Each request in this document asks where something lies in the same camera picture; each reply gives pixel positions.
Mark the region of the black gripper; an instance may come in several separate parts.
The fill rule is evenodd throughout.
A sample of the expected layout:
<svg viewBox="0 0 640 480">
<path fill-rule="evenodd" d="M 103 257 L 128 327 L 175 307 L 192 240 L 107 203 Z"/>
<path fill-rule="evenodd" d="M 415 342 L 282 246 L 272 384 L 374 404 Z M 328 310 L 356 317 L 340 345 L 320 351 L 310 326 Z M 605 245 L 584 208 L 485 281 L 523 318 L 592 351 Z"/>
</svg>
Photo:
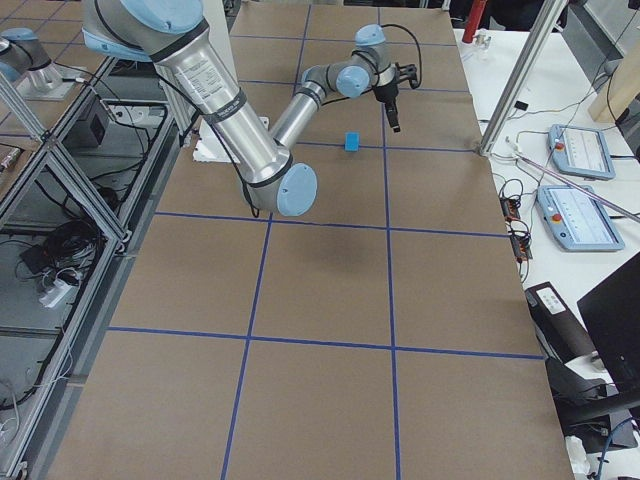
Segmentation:
<svg viewBox="0 0 640 480">
<path fill-rule="evenodd" d="M 398 109 L 396 105 L 396 98 L 399 94 L 397 82 L 392 80 L 384 85 L 377 85 L 373 88 L 373 93 L 376 100 L 385 104 L 385 113 L 394 133 L 399 133 L 401 127 L 399 124 Z"/>
</svg>

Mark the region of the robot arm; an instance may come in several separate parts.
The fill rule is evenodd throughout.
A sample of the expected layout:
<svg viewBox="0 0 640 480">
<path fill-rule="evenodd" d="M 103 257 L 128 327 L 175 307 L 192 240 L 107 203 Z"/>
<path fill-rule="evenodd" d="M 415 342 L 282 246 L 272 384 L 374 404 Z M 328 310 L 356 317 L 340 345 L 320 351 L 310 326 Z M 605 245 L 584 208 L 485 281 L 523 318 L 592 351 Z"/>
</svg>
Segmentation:
<svg viewBox="0 0 640 480">
<path fill-rule="evenodd" d="M 266 128 L 211 44 L 201 2 L 86 1 L 83 9 L 88 48 L 151 62 L 174 75 L 181 91 L 230 149 L 245 200 L 257 210 L 293 217 L 313 205 L 316 173 L 295 162 L 291 149 L 329 94 L 357 98 L 372 90 L 384 104 L 392 129 L 400 129 L 400 67 L 392 61 L 377 24 L 356 33 L 348 60 L 306 70 L 290 104 L 275 125 Z"/>
</svg>

